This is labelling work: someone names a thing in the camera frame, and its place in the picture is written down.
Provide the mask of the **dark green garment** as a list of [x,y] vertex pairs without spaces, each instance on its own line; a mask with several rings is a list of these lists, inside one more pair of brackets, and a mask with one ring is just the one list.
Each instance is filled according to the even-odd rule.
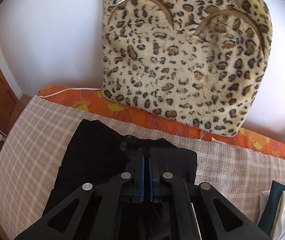
[[274,225],[277,207],[283,191],[285,191],[285,185],[282,185],[277,181],[272,181],[266,207],[264,208],[261,218],[257,224],[257,226],[268,236],[271,236],[271,230]]

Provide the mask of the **leopard print cushion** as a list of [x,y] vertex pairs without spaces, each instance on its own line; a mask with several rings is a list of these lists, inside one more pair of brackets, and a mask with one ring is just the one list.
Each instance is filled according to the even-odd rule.
[[104,0],[102,95],[233,137],[266,72],[264,0]]

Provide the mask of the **orange floral bed sheet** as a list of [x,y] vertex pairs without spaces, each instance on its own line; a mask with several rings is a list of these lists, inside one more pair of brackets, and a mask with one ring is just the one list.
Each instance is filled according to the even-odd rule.
[[229,145],[248,148],[266,155],[285,159],[285,144],[265,135],[244,128],[241,128],[232,138],[211,134],[141,109],[111,102],[102,96],[102,92],[99,89],[47,85],[43,90],[39,91],[38,96],[50,102],[129,122],[143,128],[155,129],[180,137],[225,142]]

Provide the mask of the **pink plaid bed cover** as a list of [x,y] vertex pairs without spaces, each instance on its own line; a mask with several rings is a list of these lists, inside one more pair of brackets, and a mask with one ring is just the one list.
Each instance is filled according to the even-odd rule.
[[100,120],[122,135],[164,138],[197,153],[196,182],[213,185],[256,221],[262,191],[285,185],[285,159],[228,145],[142,128],[39,97],[31,99],[0,152],[0,226],[9,239],[36,222],[48,201],[68,143],[80,122]]

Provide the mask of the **black garment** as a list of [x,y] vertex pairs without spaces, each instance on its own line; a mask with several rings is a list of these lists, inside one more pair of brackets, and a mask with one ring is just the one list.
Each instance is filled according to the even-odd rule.
[[[99,120],[82,120],[71,138],[43,213],[47,214],[84,183],[97,186],[124,172],[137,158],[138,148],[154,148],[158,162],[172,174],[193,184],[197,154],[177,148],[167,140],[139,139],[121,135]],[[167,203],[134,204],[121,207],[119,239],[172,239]]]

